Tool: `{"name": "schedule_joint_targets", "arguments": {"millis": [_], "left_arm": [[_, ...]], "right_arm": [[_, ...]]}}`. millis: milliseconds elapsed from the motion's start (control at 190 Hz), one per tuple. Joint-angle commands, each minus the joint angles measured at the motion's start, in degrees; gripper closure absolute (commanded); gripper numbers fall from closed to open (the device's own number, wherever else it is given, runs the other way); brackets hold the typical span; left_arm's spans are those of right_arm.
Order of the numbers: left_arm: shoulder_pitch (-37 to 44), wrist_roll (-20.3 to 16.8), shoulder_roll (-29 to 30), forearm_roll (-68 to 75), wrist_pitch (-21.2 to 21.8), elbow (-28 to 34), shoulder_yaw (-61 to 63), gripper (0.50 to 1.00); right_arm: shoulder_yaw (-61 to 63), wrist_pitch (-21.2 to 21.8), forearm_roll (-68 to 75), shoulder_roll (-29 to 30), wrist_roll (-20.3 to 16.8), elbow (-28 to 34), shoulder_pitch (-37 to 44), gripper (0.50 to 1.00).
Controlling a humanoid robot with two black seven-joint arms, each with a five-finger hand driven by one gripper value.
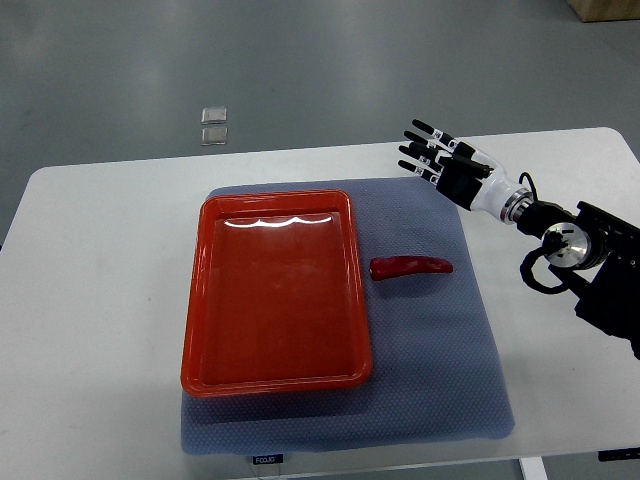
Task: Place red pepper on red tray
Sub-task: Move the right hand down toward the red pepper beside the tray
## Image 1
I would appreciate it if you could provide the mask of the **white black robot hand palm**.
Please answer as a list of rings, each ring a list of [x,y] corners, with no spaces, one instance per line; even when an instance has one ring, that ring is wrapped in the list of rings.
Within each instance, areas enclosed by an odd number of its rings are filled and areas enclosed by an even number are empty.
[[[467,175],[451,162],[459,155],[489,166],[488,175]],[[497,220],[512,224],[513,211],[520,200],[520,184],[508,179],[505,169],[494,158],[465,142],[458,141],[455,149],[438,154],[442,166],[436,191],[469,211],[484,211]]]

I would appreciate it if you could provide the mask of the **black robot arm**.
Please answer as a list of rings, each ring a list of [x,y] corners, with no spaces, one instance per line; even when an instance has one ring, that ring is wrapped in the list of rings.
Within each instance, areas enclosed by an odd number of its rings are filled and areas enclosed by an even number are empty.
[[[542,201],[527,172],[508,178],[494,158],[419,119],[404,133],[399,166],[467,211],[485,212],[540,241],[519,267],[523,282],[546,295],[572,292],[577,317],[639,350],[639,230],[586,202],[578,214]]]

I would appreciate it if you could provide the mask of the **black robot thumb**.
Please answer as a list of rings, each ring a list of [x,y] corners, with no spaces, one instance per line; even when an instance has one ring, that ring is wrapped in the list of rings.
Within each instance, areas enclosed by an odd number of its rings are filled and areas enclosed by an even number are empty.
[[[488,175],[489,174],[488,165],[478,163],[466,157],[453,155],[451,162],[456,168],[464,171],[467,175]]]

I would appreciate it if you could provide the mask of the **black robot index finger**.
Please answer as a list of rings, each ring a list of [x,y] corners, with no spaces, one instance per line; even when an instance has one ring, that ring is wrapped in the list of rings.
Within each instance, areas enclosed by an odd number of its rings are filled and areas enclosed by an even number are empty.
[[[455,149],[458,145],[457,138],[421,120],[414,119],[411,124],[419,130],[419,133],[411,132],[411,138],[415,142],[438,144],[445,149]]]

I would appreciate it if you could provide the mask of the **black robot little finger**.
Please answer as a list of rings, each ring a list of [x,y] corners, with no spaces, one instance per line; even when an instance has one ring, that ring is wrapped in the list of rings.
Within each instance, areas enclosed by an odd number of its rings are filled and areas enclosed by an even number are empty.
[[[397,162],[398,166],[431,184],[437,184],[440,178],[440,175],[430,169],[427,166],[418,166],[406,160],[399,160]]]

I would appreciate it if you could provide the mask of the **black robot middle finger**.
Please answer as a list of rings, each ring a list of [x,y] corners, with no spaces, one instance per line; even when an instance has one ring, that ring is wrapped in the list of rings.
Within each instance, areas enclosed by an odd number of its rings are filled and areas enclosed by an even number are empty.
[[[426,130],[423,133],[405,131],[404,135],[409,141],[403,146],[405,155],[437,155],[447,151],[441,142],[443,132],[440,130]]]

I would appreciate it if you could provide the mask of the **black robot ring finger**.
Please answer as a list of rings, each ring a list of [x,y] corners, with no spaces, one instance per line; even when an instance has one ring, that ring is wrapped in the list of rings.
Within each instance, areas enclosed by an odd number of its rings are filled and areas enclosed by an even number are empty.
[[[408,146],[400,145],[399,151],[419,162],[425,164],[431,169],[440,169],[441,165],[437,162],[439,150],[424,144],[409,144]]]

